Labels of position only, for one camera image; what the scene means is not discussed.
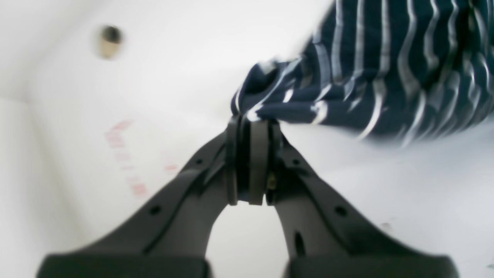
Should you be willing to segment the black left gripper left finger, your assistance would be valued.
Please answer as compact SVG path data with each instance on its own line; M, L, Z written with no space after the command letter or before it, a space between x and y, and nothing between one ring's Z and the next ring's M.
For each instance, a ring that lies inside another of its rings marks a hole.
M128 220L94 243L51 254L39 278L210 278L213 224L236 205L240 116L201 147L178 175Z

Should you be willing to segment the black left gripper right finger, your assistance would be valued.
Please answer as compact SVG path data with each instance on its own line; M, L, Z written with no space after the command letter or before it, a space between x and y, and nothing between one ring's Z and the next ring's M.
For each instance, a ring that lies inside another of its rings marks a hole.
M249 124L249 204L274 206L290 261L286 278L457 278L447 256L381 232L324 182L272 121Z

